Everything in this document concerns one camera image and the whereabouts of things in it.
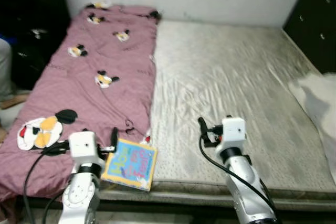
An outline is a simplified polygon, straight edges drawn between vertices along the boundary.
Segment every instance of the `white cloth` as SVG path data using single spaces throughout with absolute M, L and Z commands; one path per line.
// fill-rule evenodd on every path
M 320 134 L 336 184 L 336 74 L 317 76 L 310 73 L 289 83 L 289 89 Z
M 3 221 L 0 221 L 0 224 L 9 224 L 9 222 L 8 222 L 7 219 L 5 219 L 5 220 L 3 220 Z
M 12 50 L 10 45 L 0 39 L 0 101 L 13 98 L 12 83 L 10 81 L 12 64 Z

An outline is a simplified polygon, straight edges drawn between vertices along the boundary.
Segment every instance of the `black furniture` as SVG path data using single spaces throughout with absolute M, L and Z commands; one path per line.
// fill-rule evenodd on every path
M 12 80 L 32 89 L 70 22 L 65 0 L 2 0 L 0 37 L 13 50 Z
M 298 0 L 285 32 L 322 73 L 336 72 L 336 1 Z

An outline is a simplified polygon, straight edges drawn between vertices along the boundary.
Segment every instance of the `floor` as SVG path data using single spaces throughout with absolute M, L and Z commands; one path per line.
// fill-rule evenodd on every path
M 41 223 L 43 210 L 34 209 L 36 223 Z M 47 223 L 57 224 L 60 210 L 50 210 Z M 188 215 L 174 214 L 141 214 L 134 212 L 97 212 L 98 224 L 192 224 L 193 218 Z M 29 224 L 26 217 L 19 224 Z M 202 220 L 197 224 L 239 224 L 237 219 L 217 219 L 215 222 Z M 336 224 L 335 221 L 283 221 L 283 224 Z
M 7 131 L 11 128 L 10 126 L 24 105 L 24 103 L 21 103 L 6 110 L 0 110 L 0 122 Z

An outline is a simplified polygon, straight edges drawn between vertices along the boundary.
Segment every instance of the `black cable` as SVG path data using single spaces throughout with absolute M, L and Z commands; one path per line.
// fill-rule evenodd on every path
M 47 155 L 48 153 L 52 152 L 53 150 L 55 150 L 57 148 L 59 149 L 58 154 L 65 153 L 66 150 L 64 149 L 63 146 L 64 146 L 64 143 L 60 143 L 60 144 L 56 144 L 55 146 L 44 149 L 41 152 L 41 154 L 39 155 L 39 157 L 35 160 L 35 162 L 31 166 L 31 168 L 30 168 L 30 170 L 27 174 L 27 177 L 26 177 L 26 180 L 25 180 L 25 183 L 24 183 L 24 189 L 23 189 L 23 201 L 25 203 L 25 208 L 26 208 L 26 211 L 27 211 L 27 215 L 28 215 L 28 219 L 29 219 L 30 224 L 35 224 L 35 217 L 34 217 L 33 212 L 31 211 L 31 208 L 29 206 L 28 197 L 27 197 L 27 184 L 28 184 L 28 180 L 30 178 L 30 175 L 31 175 L 33 169 L 35 168 L 35 166 L 37 165 L 37 163 L 40 161 L 40 159 L 44 155 Z
M 272 206 L 275 207 L 274 202 L 273 202 L 273 200 L 272 200 L 272 197 L 271 197 L 271 194 L 269 193 L 268 188 L 266 187 L 266 185 L 264 184 L 264 182 L 263 182 L 262 179 L 259 179 L 259 181 L 260 181 L 260 184 L 261 184 L 262 188 L 263 188 L 264 191 L 265 191 L 266 197 L 268 198 L 269 202 L 271 202 Z
M 260 183 L 261 183 L 262 188 L 263 188 L 264 191 L 265 191 L 265 194 L 266 194 L 268 200 L 270 201 L 270 203 L 271 203 L 271 204 L 273 205 L 273 207 L 274 207 L 274 210 L 273 210 L 273 211 L 274 211 L 274 214 L 275 214 L 275 216 L 276 216 L 276 218 L 277 218 L 277 224 L 282 224 L 282 220 L 280 219 L 279 212 L 278 212 L 278 210 L 276 209 L 276 207 L 275 207 L 275 205 L 274 205 L 274 202 L 273 202 L 273 200 L 272 200 L 271 194 L 269 193 L 269 191 L 268 191 L 266 185 L 264 184 L 263 180 L 260 179 L 259 181 L 260 181 Z
M 54 198 L 52 198 L 48 204 L 46 205 L 44 211 L 43 211 L 43 218 L 42 218 L 42 224 L 46 224 L 46 221 L 47 221 L 47 214 L 48 214 L 48 210 L 49 210 L 49 207 L 50 205 L 58 198 L 60 197 L 61 195 L 63 194 L 63 192 L 60 192 L 59 194 L 57 194 Z
M 28 215 L 28 219 L 29 219 L 30 224 L 35 224 L 35 218 L 34 218 L 33 212 L 31 211 L 31 208 L 29 206 L 29 201 L 28 201 L 28 197 L 27 197 L 27 184 L 28 184 L 28 180 L 30 178 L 31 172 L 33 171 L 33 169 L 35 168 L 35 166 L 37 165 L 37 163 L 40 161 L 40 159 L 44 155 L 46 155 L 46 153 L 41 153 L 39 155 L 39 157 L 35 160 L 35 162 L 31 166 L 31 168 L 30 168 L 30 170 L 29 170 L 29 172 L 27 174 L 27 177 L 26 177 L 26 180 L 25 180 L 25 183 L 24 183 L 23 201 L 25 203 L 25 207 L 26 207 L 26 211 L 27 211 L 27 215 Z
M 245 186 L 247 186 L 248 188 L 250 188 L 253 192 L 255 192 L 260 198 L 262 198 L 267 205 L 273 210 L 273 212 L 276 212 L 275 207 L 272 205 L 272 203 L 270 202 L 270 200 L 268 200 L 264 195 L 261 194 L 261 192 L 259 192 L 254 186 L 252 186 L 249 182 L 245 181 L 244 179 L 242 179 L 241 177 L 239 177 L 237 174 L 231 172 L 228 168 L 224 167 L 223 165 L 220 165 L 219 163 L 217 163 L 216 161 L 213 161 L 208 155 L 205 154 L 205 152 L 203 151 L 202 148 L 202 137 L 199 138 L 200 141 L 198 143 L 199 146 L 199 150 L 201 151 L 202 155 L 213 165 L 217 166 L 218 168 L 222 169 L 223 171 L 225 171 L 226 173 L 229 173 L 231 176 L 235 177 L 237 180 L 239 180 L 240 182 L 242 182 Z

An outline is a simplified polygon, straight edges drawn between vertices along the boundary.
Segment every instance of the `colorful book cover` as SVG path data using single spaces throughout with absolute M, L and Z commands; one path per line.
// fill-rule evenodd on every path
M 118 139 L 117 151 L 109 154 L 101 178 L 149 191 L 157 152 L 155 148 L 150 146 Z

